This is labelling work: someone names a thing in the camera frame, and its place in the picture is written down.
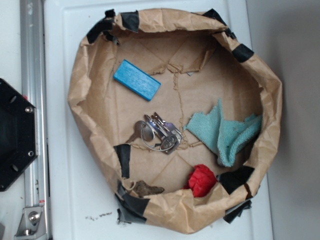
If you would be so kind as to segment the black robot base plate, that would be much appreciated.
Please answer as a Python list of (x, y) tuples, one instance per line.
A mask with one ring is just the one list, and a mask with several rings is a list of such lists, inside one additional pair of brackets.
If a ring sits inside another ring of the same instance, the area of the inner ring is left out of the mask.
[(7, 191), (37, 156), (35, 107), (0, 80), (0, 191)]

